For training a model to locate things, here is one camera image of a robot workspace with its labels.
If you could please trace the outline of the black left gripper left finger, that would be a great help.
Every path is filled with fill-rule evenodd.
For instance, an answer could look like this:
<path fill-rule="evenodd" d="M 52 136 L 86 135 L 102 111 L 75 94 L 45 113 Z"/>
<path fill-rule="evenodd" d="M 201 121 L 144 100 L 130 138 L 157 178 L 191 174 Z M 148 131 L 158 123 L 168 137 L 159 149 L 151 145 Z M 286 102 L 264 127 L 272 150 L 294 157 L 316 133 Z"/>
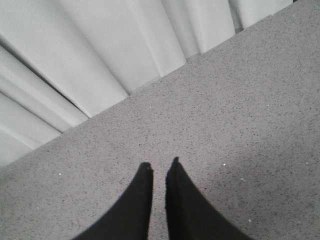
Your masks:
<path fill-rule="evenodd" d="M 146 240 L 153 198 L 153 170 L 143 162 L 114 205 L 76 240 Z"/>

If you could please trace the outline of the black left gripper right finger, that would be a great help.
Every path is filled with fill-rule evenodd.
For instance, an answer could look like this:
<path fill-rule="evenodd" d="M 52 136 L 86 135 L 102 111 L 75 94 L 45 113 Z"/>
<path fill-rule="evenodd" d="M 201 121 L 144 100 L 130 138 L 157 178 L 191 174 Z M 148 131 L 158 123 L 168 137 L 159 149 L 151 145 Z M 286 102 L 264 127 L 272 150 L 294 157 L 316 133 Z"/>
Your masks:
<path fill-rule="evenodd" d="M 249 240 L 200 193 L 175 157 L 166 176 L 165 209 L 171 240 Z"/>

